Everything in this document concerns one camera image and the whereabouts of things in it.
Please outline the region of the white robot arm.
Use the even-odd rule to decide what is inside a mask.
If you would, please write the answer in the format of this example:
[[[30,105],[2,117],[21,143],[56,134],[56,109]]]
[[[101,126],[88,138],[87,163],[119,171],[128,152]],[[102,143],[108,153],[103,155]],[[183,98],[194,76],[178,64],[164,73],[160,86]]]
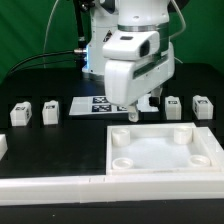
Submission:
[[[169,8],[177,0],[80,0],[90,12],[92,37],[83,73],[104,83],[109,103],[139,119],[137,100],[161,94],[175,70]]]

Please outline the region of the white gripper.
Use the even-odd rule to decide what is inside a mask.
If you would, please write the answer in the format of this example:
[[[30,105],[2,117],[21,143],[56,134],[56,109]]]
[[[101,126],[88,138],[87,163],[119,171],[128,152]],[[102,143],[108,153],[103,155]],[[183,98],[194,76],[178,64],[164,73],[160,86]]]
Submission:
[[[168,43],[164,52],[159,48],[160,34],[157,31],[117,30],[103,46],[103,56],[107,58],[104,74],[106,98],[113,105],[130,105],[128,118],[131,122],[139,120],[137,105],[132,103],[152,90],[149,105],[158,107],[163,91],[160,85],[174,74],[172,43]]]

